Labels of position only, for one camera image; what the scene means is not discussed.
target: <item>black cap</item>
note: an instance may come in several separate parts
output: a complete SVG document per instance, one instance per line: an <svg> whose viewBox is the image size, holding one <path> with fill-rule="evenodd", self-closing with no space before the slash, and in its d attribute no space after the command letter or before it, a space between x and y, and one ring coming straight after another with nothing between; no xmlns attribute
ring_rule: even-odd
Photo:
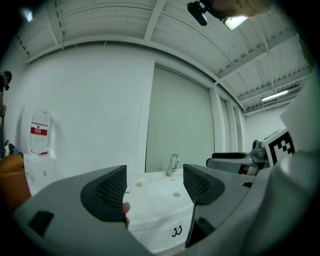
<svg viewBox="0 0 320 256"><path fill-rule="evenodd" d="M8 77L8 84L9 84L11 79L12 79L11 72L10 71L4 71L2 74L5 75L6 77Z"/></svg>

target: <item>cabinet handle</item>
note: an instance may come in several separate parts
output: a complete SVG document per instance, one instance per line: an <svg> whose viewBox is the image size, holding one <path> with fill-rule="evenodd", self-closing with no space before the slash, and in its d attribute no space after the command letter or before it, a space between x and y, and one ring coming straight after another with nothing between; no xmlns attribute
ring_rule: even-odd
<svg viewBox="0 0 320 256"><path fill-rule="evenodd" d="M180 230L180 233L178 234L179 236L181 235L181 232L182 232L182 226L179 226L179 229L181 229Z"/></svg>
<svg viewBox="0 0 320 256"><path fill-rule="evenodd" d="M175 233L174 233L174 235L172 236L173 238L175 238L175 237L177 236L177 233L178 233L178 231L177 231L177 228L176 228L176 227L174 228L174 231L175 231Z"/></svg>

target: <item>bottle label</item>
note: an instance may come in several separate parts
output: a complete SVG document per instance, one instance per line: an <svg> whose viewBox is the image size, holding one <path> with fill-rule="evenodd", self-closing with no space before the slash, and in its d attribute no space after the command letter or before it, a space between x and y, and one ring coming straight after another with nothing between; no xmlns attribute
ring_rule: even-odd
<svg viewBox="0 0 320 256"><path fill-rule="evenodd" d="M43 135L47 136L48 135L48 126L40 123L31 123L31 134L36 134L36 135Z"/></svg>

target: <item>hand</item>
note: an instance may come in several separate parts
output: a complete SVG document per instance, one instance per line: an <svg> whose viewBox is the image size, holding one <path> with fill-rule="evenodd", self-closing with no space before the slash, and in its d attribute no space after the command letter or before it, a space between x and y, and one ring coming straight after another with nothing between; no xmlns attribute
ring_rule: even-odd
<svg viewBox="0 0 320 256"><path fill-rule="evenodd" d="M130 208L131 208L130 203L124 202L124 203L122 204L122 212L123 212L124 214L127 214L127 213L130 211ZM126 227L129 227L130 220L129 220L127 217L125 217L125 219L126 219Z"/></svg>

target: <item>white countertop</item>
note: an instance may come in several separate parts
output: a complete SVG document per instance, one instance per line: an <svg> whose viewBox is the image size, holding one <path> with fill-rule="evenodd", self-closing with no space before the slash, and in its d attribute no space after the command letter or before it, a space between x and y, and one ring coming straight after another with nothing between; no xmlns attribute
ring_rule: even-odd
<svg viewBox="0 0 320 256"><path fill-rule="evenodd" d="M172 177L165 171L137 174L128 179L127 185L130 192L124 194L123 202L131 205L126 215L130 231L160 226L193 213L194 204L183 184L183 169L178 169Z"/></svg>

